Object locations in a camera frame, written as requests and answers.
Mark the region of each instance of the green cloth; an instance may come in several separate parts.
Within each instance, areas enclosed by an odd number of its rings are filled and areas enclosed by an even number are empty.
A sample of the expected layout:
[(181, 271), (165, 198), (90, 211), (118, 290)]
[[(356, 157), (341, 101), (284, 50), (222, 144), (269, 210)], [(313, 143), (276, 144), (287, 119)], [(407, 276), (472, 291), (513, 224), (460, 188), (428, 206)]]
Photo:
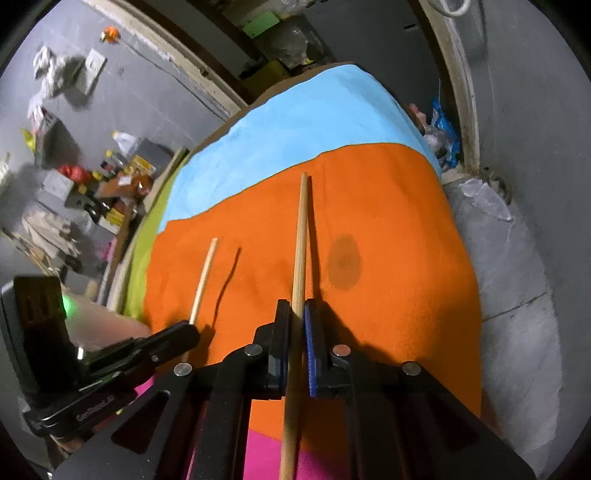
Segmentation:
[(125, 296), (125, 307), (123, 310), (123, 314), (128, 317), (143, 321), (142, 312), (144, 310), (144, 297), (147, 286), (146, 274), (152, 256), (152, 247), (156, 241), (158, 226), (164, 215), (170, 190), (173, 187), (178, 172), (181, 171), (182, 166), (188, 162), (189, 158), (191, 158), (191, 155), (186, 155), (178, 168), (166, 181), (137, 233), (138, 240), (131, 259), (131, 270), (129, 272), (129, 282), (127, 284), (127, 294)]

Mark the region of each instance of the plastic bag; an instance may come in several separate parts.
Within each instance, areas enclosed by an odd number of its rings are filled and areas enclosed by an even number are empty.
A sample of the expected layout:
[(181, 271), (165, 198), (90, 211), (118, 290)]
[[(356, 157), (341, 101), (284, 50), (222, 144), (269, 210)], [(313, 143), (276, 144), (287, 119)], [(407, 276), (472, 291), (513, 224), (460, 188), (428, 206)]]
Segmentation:
[(431, 126), (442, 130), (447, 135), (447, 155), (443, 159), (443, 164), (447, 163), (451, 168), (455, 168), (458, 162), (457, 154), (460, 152), (460, 137), (443, 112), (443, 108), (441, 108), (441, 104), (437, 97), (433, 99), (431, 105), (433, 107)]
[(137, 150), (139, 143), (141, 142), (140, 137), (135, 137), (117, 130), (113, 132), (113, 140), (117, 142), (117, 145), (119, 145), (119, 150), (126, 157), (129, 157), (132, 152)]
[(491, 186), (481, 179), (470, 179), (460, 186), (464, 196), (472, 199), (472, 204), (483, 213), (505, 222), (512, 222), (513, 215), (505, 201)]

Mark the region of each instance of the concrete wall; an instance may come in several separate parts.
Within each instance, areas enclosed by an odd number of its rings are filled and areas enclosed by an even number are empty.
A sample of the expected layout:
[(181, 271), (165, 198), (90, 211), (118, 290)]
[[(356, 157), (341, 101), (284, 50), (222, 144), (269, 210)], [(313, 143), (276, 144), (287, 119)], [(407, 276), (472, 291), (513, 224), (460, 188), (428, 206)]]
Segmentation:
[(591, 416), (591, 82), (527, 0), (477, 0), (456, 25), (475, 83), (482, 164), (512, 185), (553, 290), (563, 388), (556, 437), (540, 445), (550, 473)]

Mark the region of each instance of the wooden stick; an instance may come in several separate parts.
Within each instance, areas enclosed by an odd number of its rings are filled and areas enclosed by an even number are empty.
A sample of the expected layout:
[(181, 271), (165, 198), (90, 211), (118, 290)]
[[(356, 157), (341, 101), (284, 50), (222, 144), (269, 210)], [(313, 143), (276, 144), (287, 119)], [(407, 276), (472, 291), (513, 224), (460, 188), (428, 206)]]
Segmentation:
[[(199, 278), (199, 284), (197, 285), (197, 292), (195, 293), (195, 300), (193, 300), (193, 308), (191, 309), (191, 316), (189, 317), (189, 323), (195, 325), (197, 315), (199, 314), (199, 308), (201, 307), (201, 300), (203, 298), (203, 292), (205, 291), (205, 282), (209, 276), (209, 270), (212, 267), (213, 254), (216, 252), (217, 238), (212, 238), (212, 242), (209, 244), (209, 250), (205, 256), (205, 262), (203, 262), (203, 268), (201, 269), (201, 277)], [(186, 362), (189, 358), (189, 352), (183, 354), (183, 362)]]
[(300, 413), (300, 371), (302, 363), (302, 336), (304, 317), (304, 294), (306, 281), (306, 247), (308, 221), (308, 175), (303, 173), (300, 182), (300, 206), (297, 216), (295, 239), (294, 283), (291, 292), (291, 339), (285, 391), (283, 417), (283, 441), (281, 444), (280, 480), (293, 480), (296, 475), (298, 420)]

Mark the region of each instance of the gray wall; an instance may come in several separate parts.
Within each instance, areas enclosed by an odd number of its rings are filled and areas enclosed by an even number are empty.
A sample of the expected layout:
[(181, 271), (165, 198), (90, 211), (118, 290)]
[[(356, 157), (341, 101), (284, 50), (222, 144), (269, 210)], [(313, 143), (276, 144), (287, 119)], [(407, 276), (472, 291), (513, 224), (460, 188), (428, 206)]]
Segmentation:
[(563, 388), (556, 438), (540, 446), (549, 473), (591, 416), (591, 83), (527, 0), (478, 0), (456, 25), (474, 75), (482, 162), (513, 186), (554, 292)]
[[(62, 122), (50, 162), (55, 166), (78, 163), (98, 168), (105, 151), (116, 148), (111, 138), (114, 129), (175, 150), (182, 145), (193, 148), (225, 120), (184, 73), (123, 29), (122, 38), (130, 46), (100, 43), (100, 32), (108, 25), (113, 21), (82, 1), (63, 0), (33, 28), (0, 77), (0, 156), (10, 153), (12, 170), (12, 181), (0, 194), (0, 225), (14, 229), (19, 224), (45, 175), (33, 167), (33, 155), (20, 131), (30, 129), (27, 107), (41, 84), (33, 78), (33, 57), (43, 44), (56, 54), (85, 57), (94, 48), (107, 57), (87, 99), (72, 89), (45, 103)], [(100, 231), (92, 236), (104, 244)], [(21, 264), (20, 254), (9, 243), (1, 243), (0, 284), (19, 273)]]
[(406, 0), (316, 2), (304, 16), (337, 61), (354, 61), (401, 101), (430, 114), (439, 73)]

